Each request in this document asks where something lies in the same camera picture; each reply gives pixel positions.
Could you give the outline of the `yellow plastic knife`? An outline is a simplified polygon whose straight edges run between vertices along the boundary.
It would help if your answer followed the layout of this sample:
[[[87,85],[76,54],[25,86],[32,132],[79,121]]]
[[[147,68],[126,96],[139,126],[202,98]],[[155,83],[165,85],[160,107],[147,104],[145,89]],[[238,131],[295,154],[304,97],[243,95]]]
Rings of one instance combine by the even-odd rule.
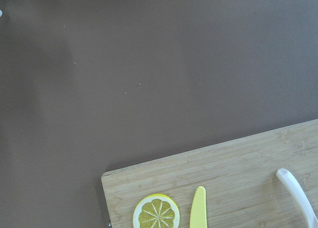
[[[207,228],[206,211],[206,189],[203,186],[197,187],[190,212],[190,228]]]

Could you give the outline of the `yellow lemon slice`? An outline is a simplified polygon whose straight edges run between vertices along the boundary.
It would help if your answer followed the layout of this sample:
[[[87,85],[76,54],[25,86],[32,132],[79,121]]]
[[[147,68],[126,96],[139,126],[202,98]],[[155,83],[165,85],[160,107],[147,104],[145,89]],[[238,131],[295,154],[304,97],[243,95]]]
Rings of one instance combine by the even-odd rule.
[[[177,204],[164,194],[146,196],[133,213],[134,228],[178,228],[179,222]]]

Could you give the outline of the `white ceramic spoon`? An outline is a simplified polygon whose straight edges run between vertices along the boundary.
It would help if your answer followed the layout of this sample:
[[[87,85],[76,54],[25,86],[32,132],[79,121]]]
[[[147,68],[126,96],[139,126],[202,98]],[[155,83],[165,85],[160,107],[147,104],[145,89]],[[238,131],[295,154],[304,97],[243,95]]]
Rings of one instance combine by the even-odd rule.
[[[315,212],[301,188],[299,182],[294,177],[294,175],[284,169],[280,168],[276,171],[276,176],[281,181],[281,183],[286,187],[290,195],[294,198],[295,202],[300,207],[300,210],[304,216],[308,228],[317,228],[318,227],[318,219],[315,215]]]

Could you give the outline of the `bamboo cutting board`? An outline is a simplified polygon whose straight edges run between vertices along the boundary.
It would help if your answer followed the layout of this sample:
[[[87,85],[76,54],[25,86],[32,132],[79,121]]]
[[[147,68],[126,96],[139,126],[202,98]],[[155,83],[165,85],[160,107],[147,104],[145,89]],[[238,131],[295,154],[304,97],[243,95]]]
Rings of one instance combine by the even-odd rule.
[[[101,181],[110,221],[130,228],[136,205],[164,194],[189,227],[195,190],[206,189],[210,228],[304,228],[306,222],[276,177],[289,170],[318,208],[318,122],[308,121],[106,172]]]

